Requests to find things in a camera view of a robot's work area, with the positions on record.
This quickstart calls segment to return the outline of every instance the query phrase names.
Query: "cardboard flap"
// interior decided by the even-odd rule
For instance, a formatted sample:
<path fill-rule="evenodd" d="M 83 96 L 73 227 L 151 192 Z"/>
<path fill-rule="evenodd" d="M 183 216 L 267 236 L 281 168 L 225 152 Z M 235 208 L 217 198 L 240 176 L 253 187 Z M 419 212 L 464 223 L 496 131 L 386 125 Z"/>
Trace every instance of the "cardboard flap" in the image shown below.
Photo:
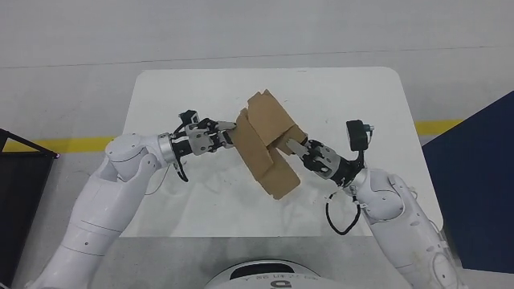
<path fill-rule="evenodd" d="M 239 155 L 255 180 L 259 180 L 273 165 L 270 153 L 250 125 L 244 108 L 235 121 L 237 128 L 230 133 Z"/>
<path fill-rule="evenodd" d="M 277 149 L 271 147 L 268 150 L 273 166 L 261 177 L 259 183 L 275 200 L 279 200 L 300 185 L 300 179 Z"/>
<path fill-rule="evenodd" d="M 268 90 L 263 94 L 258 92 L 248 100 L 248 120 L 266 146 L 295 125 Z"/>

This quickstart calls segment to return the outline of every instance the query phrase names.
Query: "black cable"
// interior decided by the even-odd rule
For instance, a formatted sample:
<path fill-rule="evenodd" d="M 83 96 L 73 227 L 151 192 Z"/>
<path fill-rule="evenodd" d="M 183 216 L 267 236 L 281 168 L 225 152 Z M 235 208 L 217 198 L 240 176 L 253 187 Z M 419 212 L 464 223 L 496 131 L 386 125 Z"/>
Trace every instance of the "black cable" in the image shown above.
<path fill-rule="evenodd" d="M 355 218 L 353 219 L 352 223 L 350 223 L 348 228 L 346 228 L 346 230 L 344 230 L 344 231 L 339 231 L 336 228 L 336 226 L 334 226 L 334 224 L 332 223 L 332 220 L 330 219 L 330 214 L 328 213 L 328 204 L 329 204 L 330 200 L 332 200 L 332 197 L 334 196 L 334 194 L 336 194 L 336 193 L 337 192 L 334 192 L 334 193 L 330 194 L 330 196 L 328 197 L 328 201 L 324 206 L 324 213 L 327 216 L 328 224 L 330 225 L 332 230 L 334 230 L 339 235 L 346 235 L 359 221 L 359 217 L 361 216 L 361 206 L 357 204 L 357 214 L 355 215 Z M 357 197 L 355 197 L 355 196 L 353 196 L 352 199 L 354 202 L 357 201 Z"/>
<path fill-rule="evenodd" d="M 186 125 L 184 123 L 178 125 L 177 129 L 173 132 L 173 134 L 178 134 L 181 129 L 183 129 Z"/>
<path fill-rule="evenodd" d="M 178 168 L 180 169 L 180 172 L 177 172 L 178 176 L 184 181 L 189 182 L 190 180 L 186 176 L 186 172 L 184 172 L 184 168 L 182 167 L 182 163 L 180 162 L 180 158 L 177 159 L 178 162 Z"/>

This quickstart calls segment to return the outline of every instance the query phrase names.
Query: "cardboard box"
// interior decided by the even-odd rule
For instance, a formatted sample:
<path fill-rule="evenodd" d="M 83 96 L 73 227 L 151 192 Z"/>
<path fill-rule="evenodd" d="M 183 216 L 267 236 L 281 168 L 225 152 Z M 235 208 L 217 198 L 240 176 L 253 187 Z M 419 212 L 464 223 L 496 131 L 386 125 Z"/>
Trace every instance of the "cardboard box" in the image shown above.
<path fill-rule="evenodd" d="M 241 111 L 236 124 L 237 128 L 231 133 L 234 146 L 268 194 L 279 200 L 300 184 L 278 149 L 291 155 L 286 141 L 292 138 L 302 142 L 307 134 L 268 90 L 248 100 L 248 108 Z"/>

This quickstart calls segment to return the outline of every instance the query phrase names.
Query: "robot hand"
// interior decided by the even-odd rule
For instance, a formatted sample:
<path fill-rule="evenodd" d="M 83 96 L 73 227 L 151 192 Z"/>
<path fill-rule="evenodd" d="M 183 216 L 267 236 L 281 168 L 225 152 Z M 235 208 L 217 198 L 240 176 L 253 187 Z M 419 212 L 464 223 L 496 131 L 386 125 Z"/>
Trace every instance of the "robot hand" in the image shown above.
<path fill-rule="evenodd" d="M 235 123 L 214 121 L 208 118 L 198 120 L 198 114 L 195 111 L 183 112 L 179 115 L 182 124 L 173 132 L 173 134 L 165 133 L 165 137 L 169 140 L 178 140 L 187 137 L 178 143 L 171 143 L 175 161 L 173 167 L 177 171 L 178 176 L 187 182 L 188 178 L 180 158 L 193 153 L 194 155 L 202 155 L 206 152 L 214 153 L 219 148 L 229 149 L 234 147 L 228 130 L 235 128 Z"/>
<path fill-rule="evenodd" d="M 306 169 L 325 180 L 336 182 L 337 186 L 345 187 L 364 168 L 364 151 L 368 149 L 374 130 L 373 126 L 363 124 L 361 120 L 351 120 L 346 122 L 346 126 L 350 148 L 358 152 L 357 159 L 353 161 L 339 156 L 317 140 L 306 140 L 303 144 L 288 140 L 286 145 L 302 160 Z"/>
<path fill-rule="evenodd" d="M 226 131 L 235 123 L 199 121 L 195 111 L 180 118 L 182 124 L 174 133 L 125 134 L 107 145 L 102 165 L 75 202 L 63 241 L 30 289 L 88 288 L 108 248 L 132 221 L 158 169 L 173 165 L 187 181 L 182 157 L 233 146 Z"/>

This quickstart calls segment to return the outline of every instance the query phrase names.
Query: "black frame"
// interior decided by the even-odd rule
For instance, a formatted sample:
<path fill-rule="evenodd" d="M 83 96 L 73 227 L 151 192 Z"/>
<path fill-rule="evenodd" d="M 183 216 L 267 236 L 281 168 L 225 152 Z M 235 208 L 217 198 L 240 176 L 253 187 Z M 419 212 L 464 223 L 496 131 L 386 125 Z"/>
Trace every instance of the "black frame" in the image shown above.
<path fill-rule="evenodd" d="M 3 152 L 7 140 L 34 152 Z M 11 286 L 25 241 L 59 154 L 0 128 L 0 283 Z"/>

